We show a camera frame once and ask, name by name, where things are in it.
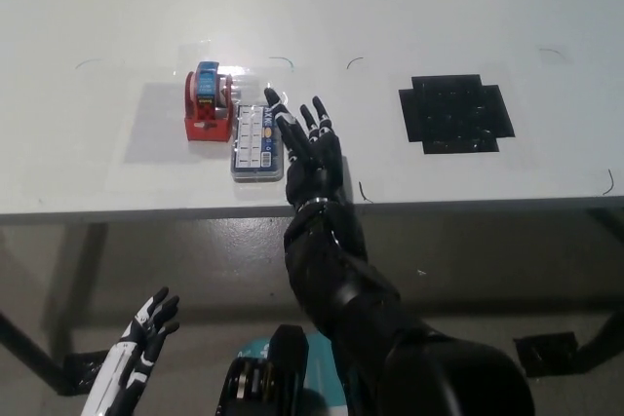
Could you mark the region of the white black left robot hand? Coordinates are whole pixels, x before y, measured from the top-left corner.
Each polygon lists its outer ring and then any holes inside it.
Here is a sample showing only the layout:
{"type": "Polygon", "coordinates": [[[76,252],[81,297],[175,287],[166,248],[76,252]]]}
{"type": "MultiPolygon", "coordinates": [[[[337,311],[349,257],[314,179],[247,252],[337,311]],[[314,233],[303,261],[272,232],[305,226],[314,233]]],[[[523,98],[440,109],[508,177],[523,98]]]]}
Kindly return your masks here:
{"type": "Polygon", "coordinates": [[[175,322],[179,297],[167,287],[152,295],[136,312],[110,348],[88,394],[81,414],[132,415],[142,397],[175,322]]]}

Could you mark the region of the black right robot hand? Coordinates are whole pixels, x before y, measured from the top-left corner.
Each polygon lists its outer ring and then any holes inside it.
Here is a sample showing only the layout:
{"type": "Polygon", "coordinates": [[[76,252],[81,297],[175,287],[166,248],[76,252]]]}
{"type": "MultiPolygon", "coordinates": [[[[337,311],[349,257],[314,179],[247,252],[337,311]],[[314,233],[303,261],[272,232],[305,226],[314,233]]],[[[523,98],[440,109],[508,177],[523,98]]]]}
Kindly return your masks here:
{"type": "Polygon", "coordinates": [[[315,96],[310,107],[302,105],[300,124],[274,89],[266,88],[264,95],[288,153],[289,204],[300,210],[318,200],[343,202],[342,151],[323,102],[315,96]]]}

